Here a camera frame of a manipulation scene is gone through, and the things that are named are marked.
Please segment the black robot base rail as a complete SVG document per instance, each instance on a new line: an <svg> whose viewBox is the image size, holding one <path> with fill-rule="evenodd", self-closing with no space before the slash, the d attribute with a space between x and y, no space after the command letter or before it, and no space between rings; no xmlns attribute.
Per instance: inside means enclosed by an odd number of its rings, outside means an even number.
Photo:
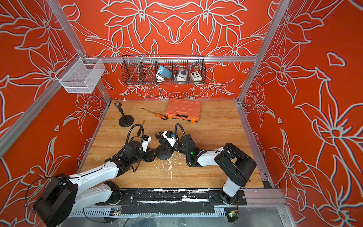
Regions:
<svg viewBox="0 0 363 227"><path fill-rule="evenodd" d="M162 212L162 213L191 213L213 212L217 208L224 208L225 212L236 211L247 205L244 191L240 190L237 202L226 205L216 201L216 196L221 189L152 189L129 188L122 189L122 198L116 204L99 202L95 207L119 208L121 211L130 212Z"/></svg>

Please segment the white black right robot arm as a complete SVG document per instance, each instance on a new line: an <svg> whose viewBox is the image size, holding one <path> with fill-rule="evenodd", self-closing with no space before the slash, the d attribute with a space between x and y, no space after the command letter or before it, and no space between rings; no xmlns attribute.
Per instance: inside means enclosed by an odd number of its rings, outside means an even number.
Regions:
<svg viewBox="0 0 363 227"><path fill-rule="evenodd" d="M257 167L255 160L232 143L226 143L215 150L200 149L191 135L179 137L172 131L162 131L156 134L159 142L157 158L169 159L174 152L185 155L190 167L218 166L226 174L227 180L216 196L216 201L226 205L237 202L239 190L247 185Z"/></svg>

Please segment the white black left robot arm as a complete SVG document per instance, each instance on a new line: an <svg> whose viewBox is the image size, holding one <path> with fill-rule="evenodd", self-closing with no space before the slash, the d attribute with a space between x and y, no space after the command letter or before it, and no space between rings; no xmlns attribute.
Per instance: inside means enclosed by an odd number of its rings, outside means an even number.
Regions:
<svg viewBox="0 0 363 227"><path fill-rule="evenodd" d="M71 213L87 206L119 203L123 195L112 180L129 170L136 171L134 165L142 161L154 161L156 155L148 147L150 141L151 137L144 135L140 141L127 142L101 166L80 174L56 175L33 204L35 212L46 226L56 227Z"/></svg>

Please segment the black round stand base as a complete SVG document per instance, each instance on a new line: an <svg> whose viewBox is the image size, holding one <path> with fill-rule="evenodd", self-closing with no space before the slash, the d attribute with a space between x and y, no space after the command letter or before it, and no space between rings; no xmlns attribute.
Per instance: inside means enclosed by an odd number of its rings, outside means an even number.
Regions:
<svg viewBox="0 0 363 227"><path fill-rule="evenodd" d="M131 115L126 115L119 119L119 125L123 128L130 127L134 123L134 118Z"/></svg>

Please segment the black microphone stand pole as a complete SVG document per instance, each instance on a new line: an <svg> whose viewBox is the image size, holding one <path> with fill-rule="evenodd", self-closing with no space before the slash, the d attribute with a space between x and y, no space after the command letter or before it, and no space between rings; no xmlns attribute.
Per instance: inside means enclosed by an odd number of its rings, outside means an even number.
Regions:
<svg viewBox="0 0 363 227"><path fill-rule="evenodd" d="M126 120L127 117L126 117L126 115L123 112L122 103L119 102L119 101L115 101L114 105L118 108L119 112L122 114L123 119Z"/></svg>

